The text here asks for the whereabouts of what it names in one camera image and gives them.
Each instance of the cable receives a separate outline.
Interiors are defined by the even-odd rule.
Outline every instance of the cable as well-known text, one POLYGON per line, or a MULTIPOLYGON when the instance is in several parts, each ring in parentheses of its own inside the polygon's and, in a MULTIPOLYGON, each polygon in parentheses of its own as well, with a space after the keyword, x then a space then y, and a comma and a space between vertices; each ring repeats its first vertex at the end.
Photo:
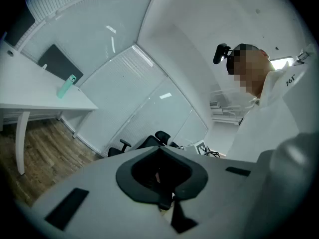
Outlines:
POLYGON ((204 154, 204 156, 209 156, 210 154, 213 154, 213 156, 214 156, 215 158, 220 158, 219 152, 217 152, 217 151, 208 151, 208 152, 206 152, 206 153, 204 154))

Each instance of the chair armrest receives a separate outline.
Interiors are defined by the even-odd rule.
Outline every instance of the chair armrest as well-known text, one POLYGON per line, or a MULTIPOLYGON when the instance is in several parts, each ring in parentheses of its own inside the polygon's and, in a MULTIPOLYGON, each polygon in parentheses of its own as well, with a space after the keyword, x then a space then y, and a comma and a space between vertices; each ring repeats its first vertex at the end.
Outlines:
POLYGON ((128 147, 132 147, 127 141, 120 139, 120 142, 123 143, 124 145, 127 145, 128 147))

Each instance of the white desk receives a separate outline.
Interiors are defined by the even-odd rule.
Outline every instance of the white desk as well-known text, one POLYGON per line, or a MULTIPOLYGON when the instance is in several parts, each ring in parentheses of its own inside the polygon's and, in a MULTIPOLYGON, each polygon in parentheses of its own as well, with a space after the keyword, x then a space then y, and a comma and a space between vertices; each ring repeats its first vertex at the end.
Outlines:
POLYGON ((90 113, 97 107, 76 86, 72 85, 63 98, 56 96, 64 81, 29 60, 7 43, 0 44, 0 116, 2 109, 23 109, 18 118, 15 155, 18 171, 24 173, 23 148, 25 128, 30 110, 86 110, 73 137, 77 136, 90 113))

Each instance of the ceiling light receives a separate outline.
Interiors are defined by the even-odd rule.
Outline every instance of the ceiling light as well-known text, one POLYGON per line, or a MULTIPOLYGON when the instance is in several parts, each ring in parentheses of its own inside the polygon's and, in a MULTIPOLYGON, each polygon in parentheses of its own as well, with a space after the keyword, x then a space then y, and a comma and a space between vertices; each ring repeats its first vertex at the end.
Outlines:
POLYGON ((286 58, 274 59, 274 60, 271 60, 270 62, 273 64, 275 70, 279 70, 279 69, 282 69, 287 62, 289 66, 291 66, 294 62, 294 59, 292 57, 286 57, 286 58))
POLYGON ((160 96, 159 98, 160 98, 160 99, 164 99, 164 98, 169 98, 169 97, 171 97, 171 93, 167 93, 167 94, 165 94, 165 95, 162 95, 162 96, 160 96))

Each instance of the black slot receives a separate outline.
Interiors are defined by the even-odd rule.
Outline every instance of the black slot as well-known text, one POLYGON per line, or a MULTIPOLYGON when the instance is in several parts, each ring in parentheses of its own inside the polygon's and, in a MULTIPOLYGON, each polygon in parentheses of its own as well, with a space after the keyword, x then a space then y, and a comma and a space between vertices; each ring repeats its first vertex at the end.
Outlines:
POLYGON ((72 192, 45 217, 45 220, 56 228, 64 230, 88 193, 87 190, 73 189, 72 192))
POLYGON ((235 174, 239 174, 242 176, 249 176, 250 171, 248 170, 244 170, 244 169, 240 169, 240 168, 236 168, 236 167, 227 167, 226 168, 227 172, 231 172, 231 173, 235 173, 235 174))

